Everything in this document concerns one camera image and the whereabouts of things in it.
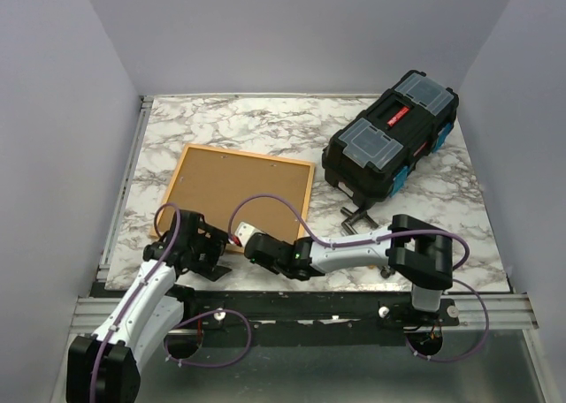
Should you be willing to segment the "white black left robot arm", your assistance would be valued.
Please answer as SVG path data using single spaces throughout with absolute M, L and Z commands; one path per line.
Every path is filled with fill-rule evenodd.
M 218 266 L 228 242 L 203 214 L 175 209 L 169 230 L 143 249 L 137 276 L 118 305 L 94 332 L 71 343 L 66 401 L 135 401 L 142 369 L 165 335 L 195 320 L 195 304 L 173 292 L 175 282 L 189 271 L 210 281 L 228 273 Z

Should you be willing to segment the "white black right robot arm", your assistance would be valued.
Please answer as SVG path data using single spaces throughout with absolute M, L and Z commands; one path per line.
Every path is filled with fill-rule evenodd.
M 436 318 L 440 298 L 453 285 L 453 236 L 408 215 L 395 215 L 385 228 L 335 239 L 277 240 L 240 223 L 235 237 L 244 256 L 275 274 L 308 281 L 336 270 L 390 268 L 411 283 L 409 319 L 425 325 Z

